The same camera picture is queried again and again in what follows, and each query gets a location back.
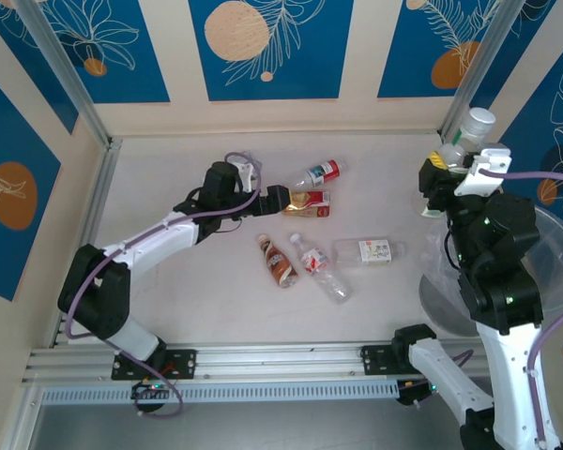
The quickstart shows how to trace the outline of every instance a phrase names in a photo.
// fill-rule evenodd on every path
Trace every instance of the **water bottle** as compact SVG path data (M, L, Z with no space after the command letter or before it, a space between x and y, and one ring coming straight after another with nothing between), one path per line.
M329 161L297 174L290 180L288 187L294 192L303 192L317 188L324 183L338 178L345 169L346 163L343 160L330 159Z
M327 296L337 303L348 300L352 293L348 283L334 270L321 248L305 241L297 232L290 236L290 242L297 248L302 266L319 283Z

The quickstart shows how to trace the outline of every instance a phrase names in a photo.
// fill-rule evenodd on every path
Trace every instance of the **white floor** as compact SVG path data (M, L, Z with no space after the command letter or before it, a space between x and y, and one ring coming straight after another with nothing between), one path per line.
M330 183L329 218L248 217L239 230L212 235L174 255L132 287L132 313L168 342L297 342L387 339L427 322L418 300L418 259L429 219L412 206L418 169L435 134L239 134L126 139L99 229L98 245L130 237L164 217L202 185L210 164L232 150L263 162L264 185L328 158L349 169ZM235 223L225 223L233 228ZM389 236L406 256L383 268L346 272L355 295L337 306L300 271L282 290L267 272L256 236L268 233L297 265L288 242L302 232L330 249L333 239Z

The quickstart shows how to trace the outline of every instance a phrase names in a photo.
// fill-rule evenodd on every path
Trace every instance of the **transparent plastic sheet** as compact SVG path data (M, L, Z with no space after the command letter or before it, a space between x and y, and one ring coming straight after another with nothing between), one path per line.
M540 241L525 255L524 265L538 284L544 313L542 327L546 328L563 314L563 220L537 207L536 226ZM464 319L473 321L459 292L459 272L450 266L444 249L447 232L444 219L436 220L428 231L427 244L421 254L421 269L437 292L428 298L424 298L425 292L420 294L431 319L454 333ZM449 239L449 254L457 263L452 239Z

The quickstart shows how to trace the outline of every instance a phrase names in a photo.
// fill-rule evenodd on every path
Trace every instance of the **black bracket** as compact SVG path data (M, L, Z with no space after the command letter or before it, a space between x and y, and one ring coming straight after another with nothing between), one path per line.
M365 375L416 375L413 368L401 368L391 345L365 345L360 350Z
M167 350L164 353L160 373L167 380L193 380L196 368L195 350ZM114 357L111 379L115 381L140 381L146 377L145 369L139 367L125 356Z

